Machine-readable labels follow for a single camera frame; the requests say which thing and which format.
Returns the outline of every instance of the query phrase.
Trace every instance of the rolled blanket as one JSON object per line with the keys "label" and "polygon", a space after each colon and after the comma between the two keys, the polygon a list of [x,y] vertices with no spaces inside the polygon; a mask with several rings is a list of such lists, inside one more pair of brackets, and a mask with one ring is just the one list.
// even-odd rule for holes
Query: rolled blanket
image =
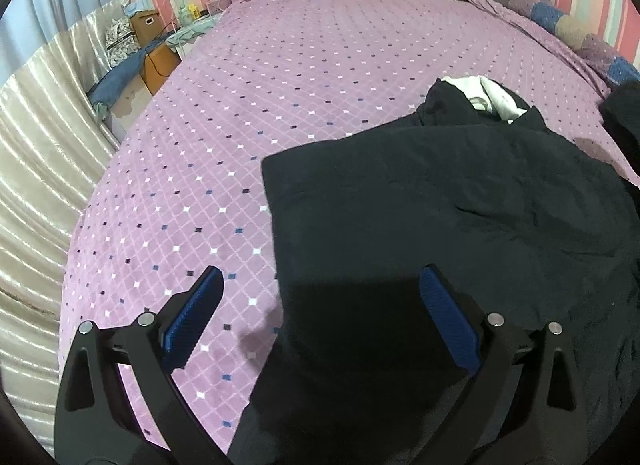
{"label": "rolled blanket", "polygon": [[549,0],[494,0],[509,10],[530,19],[564,42],[609,86],[640,80],[640,72],[612,46],[590,33],[573,16],[562,12]]}

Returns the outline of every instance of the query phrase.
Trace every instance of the blue gripper pad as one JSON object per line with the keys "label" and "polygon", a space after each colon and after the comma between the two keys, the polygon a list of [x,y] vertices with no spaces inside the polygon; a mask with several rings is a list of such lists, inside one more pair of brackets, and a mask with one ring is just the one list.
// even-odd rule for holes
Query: blue gripper pad
{"label": "blue gripper pad", "polygon": [[212,267],[164,333],[161,365],[165,373],[187,365],[202,332],[222,300],[224,288],[222,272]]}
{"label": "blue gripper pad", "polygon": [[456,366],[474,376],[480,368],[479,338],[436,271],[425,267],[420,275],[420,298]]}

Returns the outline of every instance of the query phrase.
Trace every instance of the metal screw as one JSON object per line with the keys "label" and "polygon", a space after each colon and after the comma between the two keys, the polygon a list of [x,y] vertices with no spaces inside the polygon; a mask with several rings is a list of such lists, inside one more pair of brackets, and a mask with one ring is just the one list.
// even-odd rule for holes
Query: metal screw
{"label": "metal screw", "polygon": [[495,326],[496,328],[504,324],[504,317],[499,313],[490,313],[486,316],[486,320],[491,326]]}
{"label": "metal screw", "polygon": [[140,324],[140,326],[149,326],[155,320],[156,316],[148,311],[138,317],[138,324]]}
{"label": "metal screw", "polygon": [[86,320],[84,321],[80,327],[78,328],[78,331],[82,334],[82,335],[86,335],[87,333],[89,333],[92,329],[94,329],[94,323],[91,322],[90,320]]}
{"label": "metal screw", "polygon": [[562,333],[562,326],[558,322],[550,322],[549,331],[554,335],[559,335]]}

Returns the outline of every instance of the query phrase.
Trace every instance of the bed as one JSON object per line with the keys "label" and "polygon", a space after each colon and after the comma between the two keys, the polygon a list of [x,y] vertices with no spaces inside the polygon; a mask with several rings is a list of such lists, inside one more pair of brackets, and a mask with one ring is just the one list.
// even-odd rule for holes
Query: bed
{"label": "bed", "polygon": [[[600,125],[604,84],[471,4],[239,2],[134,124],[82,214],[63,290],[61,369],[83,320],[131,323],[216,265],[225,302],[173,376],[226,450],[282,321],[261,159],[404,116],[437,77],[467,74],[514,90],[553,131],[640,185]],[[145,434],[162,443],[123,375]]]}

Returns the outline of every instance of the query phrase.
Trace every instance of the cardboard box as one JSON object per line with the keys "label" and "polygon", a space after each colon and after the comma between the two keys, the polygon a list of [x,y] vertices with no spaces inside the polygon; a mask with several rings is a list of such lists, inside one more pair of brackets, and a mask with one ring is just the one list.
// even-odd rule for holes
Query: cardboard box
{"label": "cardboard box", "polygon": [[145,65],[140,75],[151,95],[158,93],[164,81],[169,78],[179,64],[180,57],[164,43],[146,55]]}
{"label": "cardboard box", "polygon": [[157,10],[146,10],[144,12],[136,12],[129,19],[131,28],[138,37],[140,48],[144,48],[157,36],[162,34],[164,25],[160,20],[160,13]]}

